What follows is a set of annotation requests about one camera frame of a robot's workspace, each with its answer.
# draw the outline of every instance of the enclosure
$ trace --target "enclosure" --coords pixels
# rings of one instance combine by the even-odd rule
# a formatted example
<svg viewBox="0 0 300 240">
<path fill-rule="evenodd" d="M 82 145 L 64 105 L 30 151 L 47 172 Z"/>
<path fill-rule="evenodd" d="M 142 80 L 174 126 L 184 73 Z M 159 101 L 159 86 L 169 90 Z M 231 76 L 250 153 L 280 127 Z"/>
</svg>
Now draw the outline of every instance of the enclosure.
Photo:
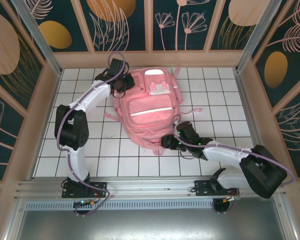
<svg viewBox="0 0 300 240">
<path fill-rule="evenodd" d="M 215 214 L 213 196 L 190 189 L 228 166 L 136 145 L 104 116 L 116 114 L 109 96 L 87 118 L 85 162 L 110 198 L 77 217 L 83 199 L 62 198 L 56 110 L 111 52 L 130 70 L 180 67 L 180 111 L 202 109 L 182 120 L 222 144 L 265 146 L 295 182 L 271 199 L 240 189 Z M 78 238 L 300 240 L 300 0 L 0 0 L 0 239 Z"/>
</svg>

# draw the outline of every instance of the grid floor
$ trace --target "grid floor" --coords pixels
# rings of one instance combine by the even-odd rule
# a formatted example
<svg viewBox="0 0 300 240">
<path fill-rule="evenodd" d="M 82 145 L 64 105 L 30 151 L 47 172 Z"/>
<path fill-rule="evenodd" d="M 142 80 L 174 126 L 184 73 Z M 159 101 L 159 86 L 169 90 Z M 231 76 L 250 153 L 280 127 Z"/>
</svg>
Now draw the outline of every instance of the grid floor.
<svg viewBox="0 0 300 240">
<path fill-rule="evenodd" d="M 174 68 L 166 67 L 170 72 Z M 44 135 L 34 177 L 66 177 L 65 153 L 60 153 L 54 137 L 56 109 L 78 99 L 92 84 L 102 68 L 65 69 Z M 243 148 L 253 147 L 246 116 L 232 68 L 183 67 L 177 82 L 182 91 L 180 111 L 202 108 L 185 115 L 201 137 Z M 185 159 L 178 151 L 166 150 L 154 156 L 151 150 L 134 144 L 120 122 L 104 118 L 116 114 L 112 97 L 103 100 L 87 117 L 89 140 L 85 160 L 92 177 L 211 176 L 220 167 L 217 161 Z"/>
</svg>

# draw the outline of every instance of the yellow circle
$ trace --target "yellow circle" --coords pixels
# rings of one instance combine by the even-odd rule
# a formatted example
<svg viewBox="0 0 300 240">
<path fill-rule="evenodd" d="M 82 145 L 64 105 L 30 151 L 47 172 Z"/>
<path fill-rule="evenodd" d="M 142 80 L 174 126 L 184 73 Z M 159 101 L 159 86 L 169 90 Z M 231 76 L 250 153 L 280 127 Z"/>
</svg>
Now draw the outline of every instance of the yellow circle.
<svg viewBox="0 0 300 240">
<path fill-rule="evenodd" d="M 118 12 L 122 9 L 126 18 L 130 17 L 136 9 L 136 0 L 86 0 L 86 2 L 98 18 L 108 22 L 121 20 L 120 15 L 117 16 L 115 6 Z"/>
<path fill-rule="evenodd" d="M 51 47 L 66 49 L 72 43 L 70 32 L 56 21 L 44 21 L 39 28 Z"/>
<path fill-rule="evenodd" d="M 264 67 L 265 83 L 270 88 L 278 87 L 284 80 L 288 69 L 286 56 L 279 51 L 270 54 Z"/>
<path fill-rule="evenodd" d="M 229 18 L 238 26 L 256 25 L 269 0 L 231 0 Z"/>
<path fill-rule="evenodd" d="M 0 15 L 0 74 L 12 73 L 19 62 L 20 45 L 14 27 Z"/>
</svg>

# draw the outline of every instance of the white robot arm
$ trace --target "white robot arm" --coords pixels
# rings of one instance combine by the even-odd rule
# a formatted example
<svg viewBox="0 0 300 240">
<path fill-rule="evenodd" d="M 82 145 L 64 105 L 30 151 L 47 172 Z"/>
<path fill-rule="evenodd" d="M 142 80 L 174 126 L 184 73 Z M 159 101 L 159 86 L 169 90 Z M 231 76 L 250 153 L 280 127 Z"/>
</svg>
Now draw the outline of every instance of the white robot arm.
<svg viewBox="0 0 300 240">
<path fill-rule="evenodd" d="M 89 129 L 87 115 L 92 111 L 96 111 L 96 106 L 105 98 L 117 90 L 119 93 L 134 87 L 134 80 L 130 74 L 122 74 L 110 84 L 102 84 L 119 72 L 122 61 L 113 59 L 109 69 L 99 74 L 92 86 L 79 99 L 72 102 L 68 106 L 60 105 L 56 112 L 54 135 L 57 137 L 61 122 L 66 113 L 76 106 L 70 113 L 60 132 L 59 143 L 69 150 L 70 163 L 73 172 L 83 182 L 89 182 L 90 176 L 85 161 L 85 144 L 89 137 Z M 193 130 L 190 122 L 182 122 L 177 126 L 180 137 L 183 141 L 195 145 L 218 145 L 218 143 L 210 138 L 201 138 Z M 238 152 L 237 150 L 224 149 L 220 147 L 188 147 L 182 145 L 173 135 L 164 136 L 161 140 L 164 148 L 171 150 L 188 150 L 194 157 L 207 161 L 218 161 L 228 166 L 227 169 L 218 171 L 216 188 L 251 188 L 258 195 L 269 198 L 277 187 L 286 178 L 287 173 L 283 169 L 274 164 L 266 165 L 260 159 L 253 158 L 247 153 Z M 261 155 L 273 156 L 262 146 L 258 145 L 247 151 L 257 151 Z M 69 171 L 69 181 L 75 185 L 81 184 L 77 178 Z"/>
</svg>

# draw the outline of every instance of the pink backpack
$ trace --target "pink backpack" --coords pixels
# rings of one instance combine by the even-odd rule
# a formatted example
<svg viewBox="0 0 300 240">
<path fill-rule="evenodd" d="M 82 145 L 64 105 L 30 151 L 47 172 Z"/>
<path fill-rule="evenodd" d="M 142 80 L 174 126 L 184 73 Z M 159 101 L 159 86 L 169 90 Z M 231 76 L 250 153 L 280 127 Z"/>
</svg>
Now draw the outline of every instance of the pink backpack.
<svg viewBox="0 0 300 240">
<path fill-rule="evenodd" d="M 135 86 L 124 97 L 113 98 L 114 109 L 131 140 L 160 155 L 161 138 L 172 134 L 172 118 L 180 114 L 181 90 L 165 68 L 141 68 L 130 73 Z"/>
</svg>

